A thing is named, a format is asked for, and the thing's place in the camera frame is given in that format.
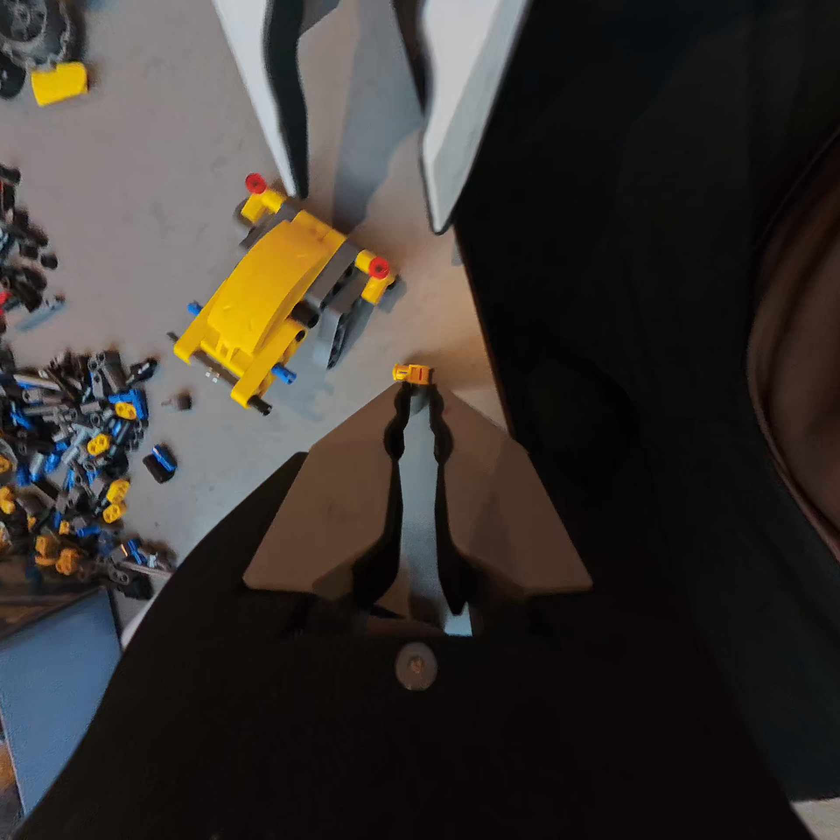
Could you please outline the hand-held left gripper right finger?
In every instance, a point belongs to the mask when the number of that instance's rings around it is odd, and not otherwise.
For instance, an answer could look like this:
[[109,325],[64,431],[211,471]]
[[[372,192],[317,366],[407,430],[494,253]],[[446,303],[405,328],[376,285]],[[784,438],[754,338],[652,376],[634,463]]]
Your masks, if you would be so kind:
[[526,449],[432,385],[437,574],[449,609],[588,592],[589,571]]

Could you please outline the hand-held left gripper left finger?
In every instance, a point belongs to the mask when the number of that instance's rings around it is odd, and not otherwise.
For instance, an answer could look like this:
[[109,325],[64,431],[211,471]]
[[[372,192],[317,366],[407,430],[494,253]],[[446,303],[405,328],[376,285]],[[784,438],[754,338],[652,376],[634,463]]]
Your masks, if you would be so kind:
[[400,563],[399,461],[410,385],[395,383],[311,446],[244,573],[255,592],[372,606]]

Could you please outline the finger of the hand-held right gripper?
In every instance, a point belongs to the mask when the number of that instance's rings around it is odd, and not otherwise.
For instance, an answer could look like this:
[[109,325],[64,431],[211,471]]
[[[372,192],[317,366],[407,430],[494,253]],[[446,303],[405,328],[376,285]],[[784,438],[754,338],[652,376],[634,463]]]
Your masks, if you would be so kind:
[[436,235],[452,222],[530,10],[529,1],[395,1],[422,113],[418,162]]
[[213,1],[281,184],[309,193],[308,115],[298,61],[303,2]]

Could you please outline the yellow panel vehicle assembly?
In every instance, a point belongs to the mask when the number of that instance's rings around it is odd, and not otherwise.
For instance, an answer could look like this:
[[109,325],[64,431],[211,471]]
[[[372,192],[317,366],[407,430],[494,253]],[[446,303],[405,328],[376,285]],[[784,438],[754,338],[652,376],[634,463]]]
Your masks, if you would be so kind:
[[260,173],[248,174],[245,188],[237,209],[248,229],[243,255],[171,340],[176,358],[201,364],[212,381],[228,384],[236,404],[265,417],[271,385],[297,379],[290,364],[300,347],[311,340],[313,360],[331,370],[358,307],[378,306],[398,275]]

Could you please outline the black and blue connector piece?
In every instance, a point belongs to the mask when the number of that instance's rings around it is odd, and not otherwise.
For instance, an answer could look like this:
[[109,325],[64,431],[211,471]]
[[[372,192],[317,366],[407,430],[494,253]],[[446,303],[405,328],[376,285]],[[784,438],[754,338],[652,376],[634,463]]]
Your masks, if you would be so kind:
[[142,464],[159,485],[172,480],[178,469],[176,458],[166,444],[154,445],[143,457]]

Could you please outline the yellow wedge panel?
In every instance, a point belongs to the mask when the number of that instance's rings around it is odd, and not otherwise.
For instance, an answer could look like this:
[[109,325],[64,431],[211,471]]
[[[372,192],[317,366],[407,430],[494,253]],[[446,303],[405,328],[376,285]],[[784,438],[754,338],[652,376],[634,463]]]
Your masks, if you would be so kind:
[[40,108],[77,99],[89,92],[88,68],[81,61],[60,62],[50,68],[31,70],[28,78]]

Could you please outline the wheeled yellow black chassis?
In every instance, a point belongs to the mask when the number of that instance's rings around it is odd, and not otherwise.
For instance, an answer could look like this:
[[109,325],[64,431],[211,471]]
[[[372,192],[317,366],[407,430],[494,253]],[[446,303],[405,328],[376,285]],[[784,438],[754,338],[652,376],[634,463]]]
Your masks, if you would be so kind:
[[15,99],[37,71],[78,60],[85,26],[75,2],[1,2],[1,97]]

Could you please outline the pile of small building pieces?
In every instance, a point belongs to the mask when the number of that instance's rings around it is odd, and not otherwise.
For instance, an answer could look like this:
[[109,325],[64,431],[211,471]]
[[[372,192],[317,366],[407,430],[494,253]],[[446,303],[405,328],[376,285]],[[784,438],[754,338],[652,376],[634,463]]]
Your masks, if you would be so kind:
[[46,272],[58,266],[46,233],[18,204],[20,182],[19,169],[3,164],[2,560],[24,561],[37,585],[108,588],[147,602],[154,581],[174,571],[168,552],[123,531],[131,458],[150,424],[147,381],[128,388],[136,362],[113,349],[17,362],[7,329],[49,297]]

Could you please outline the cardboard kit box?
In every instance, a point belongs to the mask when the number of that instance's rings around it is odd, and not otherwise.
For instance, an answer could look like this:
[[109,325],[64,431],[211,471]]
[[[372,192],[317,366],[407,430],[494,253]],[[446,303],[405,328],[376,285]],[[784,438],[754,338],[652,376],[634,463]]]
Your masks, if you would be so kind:
[[104,590],[2,641],[2,727],[25,816],[75,752],[121,653],[111,598]]

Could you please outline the grey axle beam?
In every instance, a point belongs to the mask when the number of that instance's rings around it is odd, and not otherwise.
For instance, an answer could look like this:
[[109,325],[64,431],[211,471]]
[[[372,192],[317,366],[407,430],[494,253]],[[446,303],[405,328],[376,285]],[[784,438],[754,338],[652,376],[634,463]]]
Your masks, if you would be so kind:
[[26,333],[36,329],[63,310],[66,304],[67,300],[64,296],[45,297],[37,309],[16,321],[14,330],[18,333]]

